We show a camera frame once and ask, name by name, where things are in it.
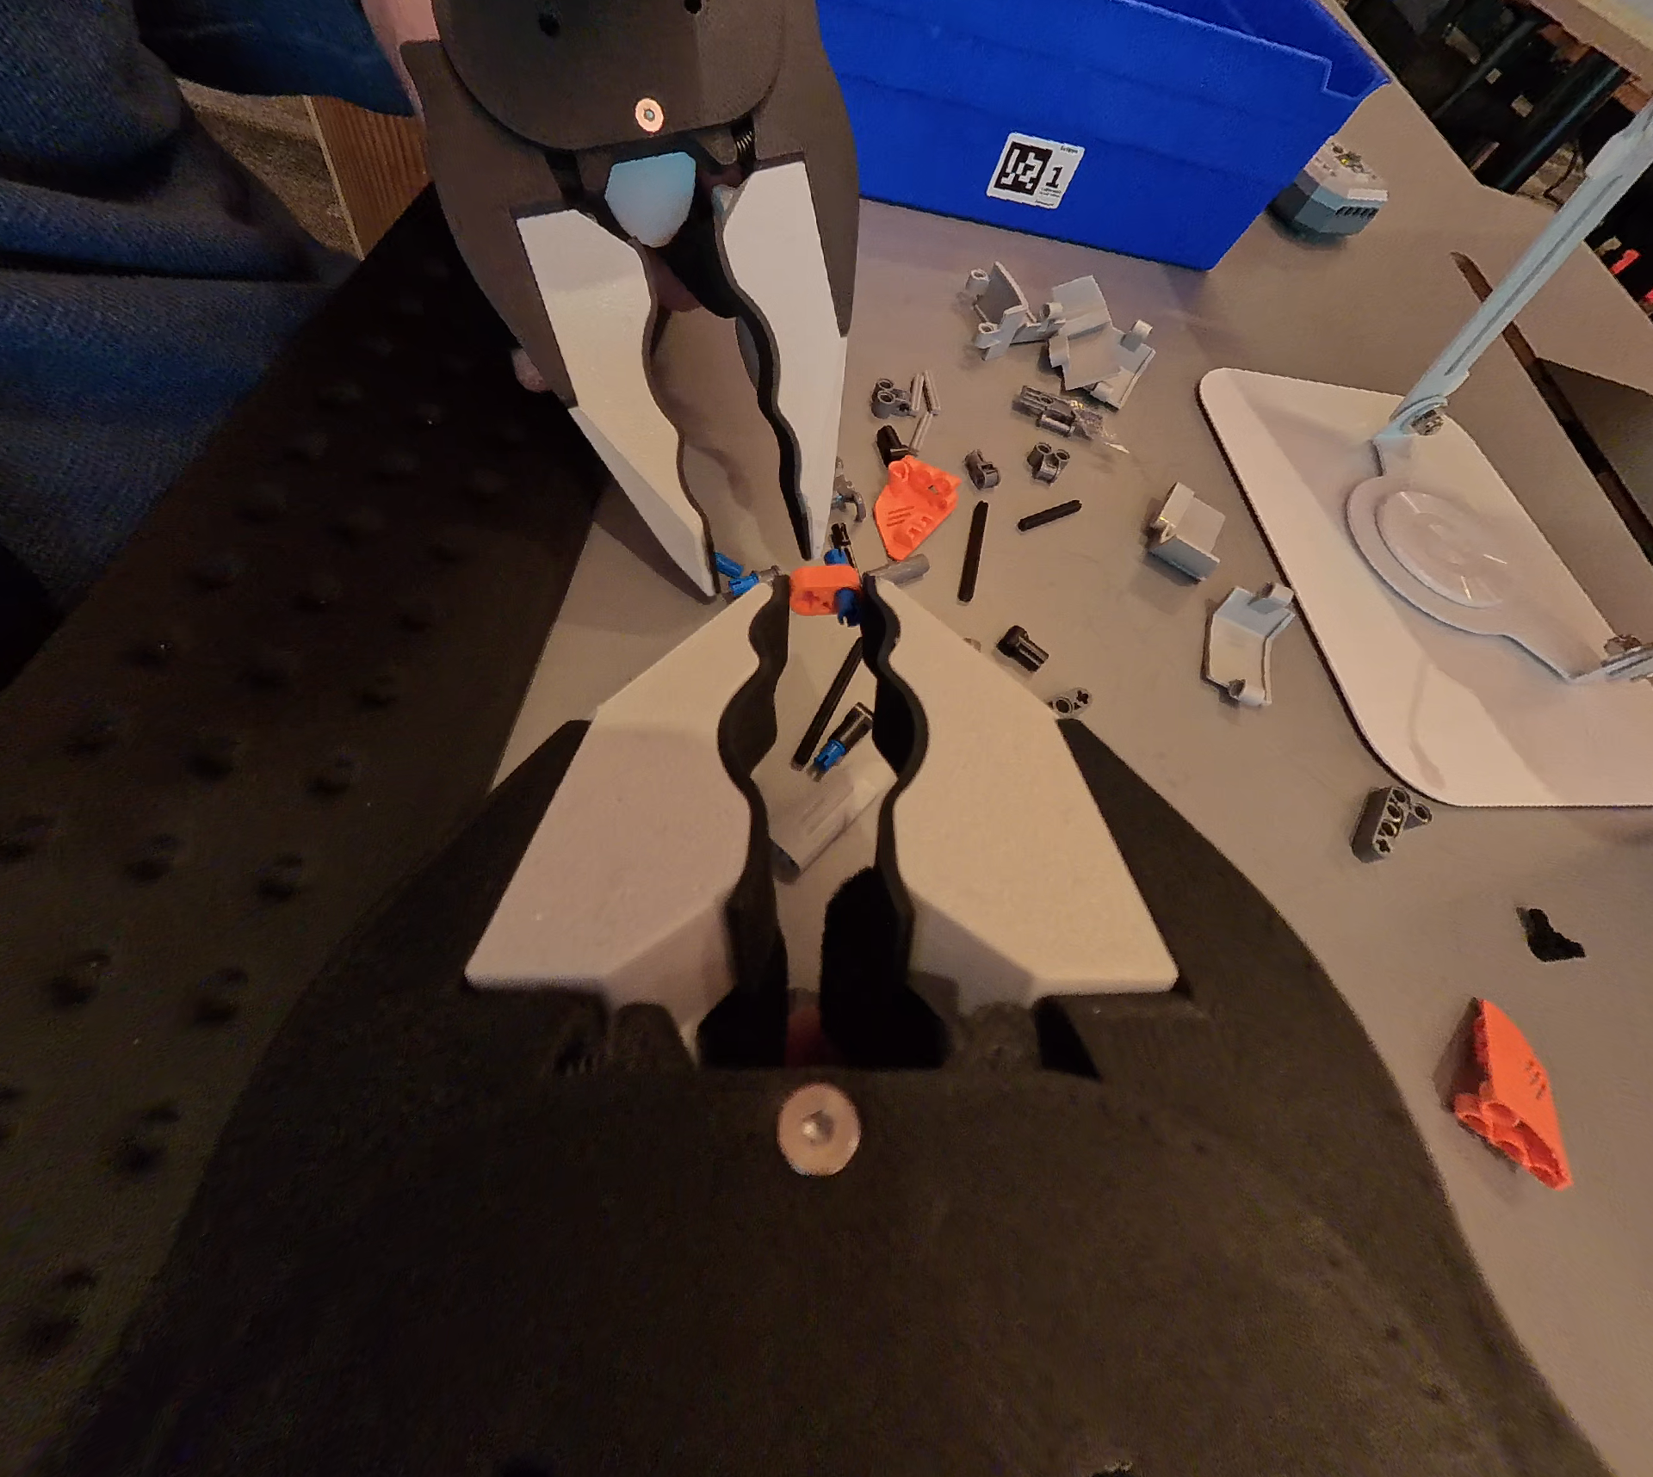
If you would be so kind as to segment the grey angular panel piece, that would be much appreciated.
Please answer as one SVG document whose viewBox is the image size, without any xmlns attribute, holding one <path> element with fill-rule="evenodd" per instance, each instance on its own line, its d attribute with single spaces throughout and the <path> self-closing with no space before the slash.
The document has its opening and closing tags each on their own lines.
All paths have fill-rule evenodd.
<svg viewBox="0 0 1653 1477">
<path fill-rule="evenodd" d="M 1221 567 L 1217 545 L 1228 517 L 1176 481 L 1145 528 L 1145 557 L 1188 583 L 1202 584 Z"/>
</svg>

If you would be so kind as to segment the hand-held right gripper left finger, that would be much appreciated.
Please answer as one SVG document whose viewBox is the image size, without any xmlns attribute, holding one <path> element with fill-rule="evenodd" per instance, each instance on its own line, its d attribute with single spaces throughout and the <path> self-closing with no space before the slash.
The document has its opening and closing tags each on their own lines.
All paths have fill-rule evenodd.
<svg viewBox="0 0 1653 1477">
<path fill-rule="evenodd" d="M 766 808 L 790 584 L 759 583 L 591 717 L 465 965 L 699 1027 L 775 942 Z"/>
</svg>

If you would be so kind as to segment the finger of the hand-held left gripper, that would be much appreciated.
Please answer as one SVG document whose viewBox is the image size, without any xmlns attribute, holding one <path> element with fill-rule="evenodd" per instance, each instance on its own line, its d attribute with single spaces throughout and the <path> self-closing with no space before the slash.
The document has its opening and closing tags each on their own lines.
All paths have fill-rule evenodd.
<svg viewBox="0 0 1653 1477">
<path fill-rule="evenodd" d="M 780 452 L 780 491 L 804 562 L 821 557 L 849 357 L 803 163 L 763 166 L 713 197 L 722 281 L 751 343 L 759 414 Z"/>
<path fill-rule="evenodd" d="M 682 436 L 651 388 L 658 312 L 641 250 L 577 209 L 527 214 L 517 231 L 577 428 L 666 558 L 713 600 L 710 528 L 685 483 Z"/>
</svg>

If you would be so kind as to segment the orange wedge panel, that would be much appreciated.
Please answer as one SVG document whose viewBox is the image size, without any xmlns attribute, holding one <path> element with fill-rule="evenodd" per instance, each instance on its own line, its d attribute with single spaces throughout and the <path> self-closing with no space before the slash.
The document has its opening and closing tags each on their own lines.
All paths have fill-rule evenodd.
<svg viewBox="0 0 1653 1477">
<path fill-rule="evenodd" d="M 1453 1096 L 1457 1121 L 1552 1192 L 1574 1185 L 1557 1096 L 1519 1025 L 1479 997 L 1471 1010 L 1471 1085 Z"/>
</svg>

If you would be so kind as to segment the orange triangular panel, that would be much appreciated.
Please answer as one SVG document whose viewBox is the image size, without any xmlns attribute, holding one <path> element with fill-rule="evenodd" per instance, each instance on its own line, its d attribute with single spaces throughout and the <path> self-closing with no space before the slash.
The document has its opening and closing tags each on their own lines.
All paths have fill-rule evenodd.
<svg viewBox="0 0 1653 1477">
<path fill-rule="evenodd" d="M 890 562 L 914 557 L 923 541 L 952 515 L 961 483 L 957 474 L 933 467 L 916 455 L 902 455 L 887 467 L 873 517 Z"/>
</svg>

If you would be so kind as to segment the grey flat panel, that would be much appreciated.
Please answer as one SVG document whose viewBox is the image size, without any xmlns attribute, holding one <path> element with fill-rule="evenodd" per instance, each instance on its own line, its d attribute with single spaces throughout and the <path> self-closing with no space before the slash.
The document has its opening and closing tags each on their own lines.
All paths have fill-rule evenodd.
<svg viewBox="0 0 1653 1477">
<path fill-rule="evenodd" d="M 1112 319 L 1095 276 L 1052 288 L 1044 307 L 1044 357 L 1064 392 L 1080 393 L 1111 374 Z"/>
</svg>

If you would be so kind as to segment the grey ringed curved panel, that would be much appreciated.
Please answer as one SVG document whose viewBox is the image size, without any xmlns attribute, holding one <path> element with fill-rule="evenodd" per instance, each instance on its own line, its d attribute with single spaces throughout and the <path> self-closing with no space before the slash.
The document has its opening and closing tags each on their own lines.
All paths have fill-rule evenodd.
<svg viewBox="0 0 1653 1477">
<path fill-rule="evenodd" d="M 1013 347 L 1044 345 L 1061 326 L 1049 311 L 1035 309 L 1002 262 L 973 269 L 963 297 L 976 316 L 971 345 L 985 361 L 999 359 Z"/>
</svg>

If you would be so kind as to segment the dark grey three-hole beam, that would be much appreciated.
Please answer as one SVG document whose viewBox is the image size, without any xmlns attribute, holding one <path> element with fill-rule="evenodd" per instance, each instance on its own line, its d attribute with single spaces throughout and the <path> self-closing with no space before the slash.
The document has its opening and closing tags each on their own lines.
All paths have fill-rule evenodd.
<svg viewBox="0 0 1653 1477">
<path fill-rule="evenodd" d="M 1434 817 L 1434 808 L 1407 787 L 1376 786 L 1360 806 L 1350 851 L 1364 865 L 1385 861 L 1405 834 L 1431 827 Z"/>
</svg>

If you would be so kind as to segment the black connector with blue pin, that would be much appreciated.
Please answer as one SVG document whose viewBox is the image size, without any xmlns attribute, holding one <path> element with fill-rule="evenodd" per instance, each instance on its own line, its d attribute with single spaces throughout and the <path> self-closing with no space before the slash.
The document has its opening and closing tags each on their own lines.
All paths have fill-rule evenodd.
<svg viewBox="0 0 1653 1477">
<path fill-rule="evenodd" d="M 873 724 L 873 708 L 866 703 L 856 703 L 811 758 L 808 767 L 811 781 L 820 782 L 835 770 L 851 751 L 871 736 Z"/>
</svg>

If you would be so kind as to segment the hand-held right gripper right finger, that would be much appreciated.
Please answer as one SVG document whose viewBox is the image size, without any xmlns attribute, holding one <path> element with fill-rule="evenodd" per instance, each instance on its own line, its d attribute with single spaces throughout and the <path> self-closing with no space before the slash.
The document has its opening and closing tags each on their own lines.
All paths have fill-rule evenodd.
<svg viewBox="0 0 1653 1477">
<path fill-rule="evenodd" d="M 865 583 L 861 633 L 894 775 L 875 874 L 896 982 L 961 1008 L 1169 992 L 1180 970 L 1057 717 L 899 586 Z"/>
</svg>

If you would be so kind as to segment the silver wedge piece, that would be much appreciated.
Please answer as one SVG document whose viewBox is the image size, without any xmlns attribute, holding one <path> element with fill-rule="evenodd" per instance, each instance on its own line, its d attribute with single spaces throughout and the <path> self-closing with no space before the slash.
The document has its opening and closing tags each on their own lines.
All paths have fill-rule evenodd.
<svg viewBox="0 0 1653 1477">
<path fill-rule="evenodd" d="M 882 803 L 896 781 L 896 774 L 873 758 L 847 760 L 811 781 L 772 825 L 777 874 L 794 880 L 813 868 L 870 808 Z"/>
</svg>

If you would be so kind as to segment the grey electronic module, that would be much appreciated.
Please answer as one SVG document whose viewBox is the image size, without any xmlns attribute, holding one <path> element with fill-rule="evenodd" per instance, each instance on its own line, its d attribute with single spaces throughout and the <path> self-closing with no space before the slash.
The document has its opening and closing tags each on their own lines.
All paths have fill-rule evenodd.
<svg viewBox="0 0 1653 1477">
<path fill-rule="evenodd" d="M 1267 211 L 1297 235 L 1333 240 L 1367 231 L 1388 206 L 1385 180 L 1352 147 L 1331 138 Z"/>
</svg>

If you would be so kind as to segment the long black axle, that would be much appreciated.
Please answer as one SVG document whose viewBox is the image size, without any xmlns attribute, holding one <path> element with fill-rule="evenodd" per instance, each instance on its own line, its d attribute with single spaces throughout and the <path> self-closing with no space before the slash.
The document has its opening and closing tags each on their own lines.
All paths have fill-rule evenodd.
<svg viewBox="0 0 1653 1477">
<path fill-rule="evenodd" d="M 828 727 L 837 720 L 839 710 L 846 701 L 846 696 L 861 665 L 863 665 L 863 641 L 858 636 L 854 641 L 851 641 L 849 650 L 844 660 L 840 662 L 823 700 L 816 705 L 816 710 L 796 746 L 796 751 L 790 762 L 794 770 L 808 770 L 816 760 L 820 750 L 825 744 Z"/>
</svg>

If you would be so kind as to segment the blue tagged storage bin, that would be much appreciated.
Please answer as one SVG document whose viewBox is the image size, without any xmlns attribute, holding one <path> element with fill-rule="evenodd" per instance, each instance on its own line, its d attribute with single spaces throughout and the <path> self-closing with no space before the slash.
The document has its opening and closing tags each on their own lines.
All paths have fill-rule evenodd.
<svg viewBox="0 0 1653 1477">
<path fill-rule="evenodd" d="M 1209 271 L 1388 83 L 1317 0 L 816 0 L 859 194 Z"/>
</svg>

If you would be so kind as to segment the white book stand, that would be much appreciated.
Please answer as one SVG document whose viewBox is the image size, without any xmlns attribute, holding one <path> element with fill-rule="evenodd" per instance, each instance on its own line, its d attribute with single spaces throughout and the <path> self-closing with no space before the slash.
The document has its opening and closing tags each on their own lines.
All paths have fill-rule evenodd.
<svg viewBox="0 0 1653 1477">
<path fill-rule="evenodd" d="M 1650 168 L 1638 116 L 1403 397 L 1235 369 L 1199 400 L 1357 731 L 1457 808 L 1646 808 L 1650 646 L 1617 634 L 1448 419 Z"/>
</svg>

